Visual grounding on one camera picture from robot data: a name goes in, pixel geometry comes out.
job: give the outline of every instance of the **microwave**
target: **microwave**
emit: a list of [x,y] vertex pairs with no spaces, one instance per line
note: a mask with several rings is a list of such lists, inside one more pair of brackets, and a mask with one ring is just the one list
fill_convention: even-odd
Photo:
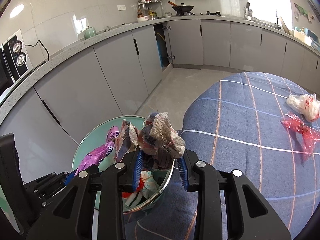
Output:
[[0,103],[32,70],[21,30],[18,30],[0,47]]

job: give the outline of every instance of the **power cord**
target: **power cord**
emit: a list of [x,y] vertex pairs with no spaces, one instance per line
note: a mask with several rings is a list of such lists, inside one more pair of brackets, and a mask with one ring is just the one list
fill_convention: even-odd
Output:
[[48,60],[47,60],[47,62],[48,62],[48,61],[49,61],[49,52],[48,52],[47,48],[42,44],[41,40],[38,40],[35,45],[25,44],[25,46],[35,47],[39,42],[40,42],[40,44],[42,45],[42,47],[44,47],[45,51],[47,52],[47,55],[48,55]]

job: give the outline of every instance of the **wall outlet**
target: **wall outlet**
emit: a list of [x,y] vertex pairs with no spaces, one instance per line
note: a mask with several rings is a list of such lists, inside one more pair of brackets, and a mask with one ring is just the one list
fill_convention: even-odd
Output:
[[126,10],[125,5],[117,5],[117,6],[118,6],[118,11]]

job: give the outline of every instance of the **tablecloth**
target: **tablecloth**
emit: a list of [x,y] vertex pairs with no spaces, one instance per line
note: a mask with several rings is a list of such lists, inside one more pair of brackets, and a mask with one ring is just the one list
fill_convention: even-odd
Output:
[[[291,111],[287,97],[304,93],[294,82],[275,75],[234,74],[194,101],[184,115],[181,133],[186,148],[195,151],[200,160],[221,171],[242,170],[276,210],[292,239],[320,201],[319,145],[314,155],[303,161],[301,135],[280,123]],[[306,124],[320,130],[318,122]],[[227,239],[223,194],[221,199],[223,237]],[[125,216],[126,237],[193,239],[196,207],[197,193],[184,191],[175,169],[153,209]]]

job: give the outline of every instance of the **microwave knob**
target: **microwave knob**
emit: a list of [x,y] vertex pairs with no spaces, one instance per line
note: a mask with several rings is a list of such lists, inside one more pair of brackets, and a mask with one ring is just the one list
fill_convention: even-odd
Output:
[[26,59],[27,59],[26,54],[21,53],[21,54],[17,57],[17,61],[16,61],[17,65],[18,65],[19,67],[22,66],[22,65],[26,62]]
[[21,41],[17,41],[17,42],[13,45],[13,47],[12,47],[12,51],[13,51],[14,53],[20,52],[21,49],[22,49],[22,43],[21,43]]

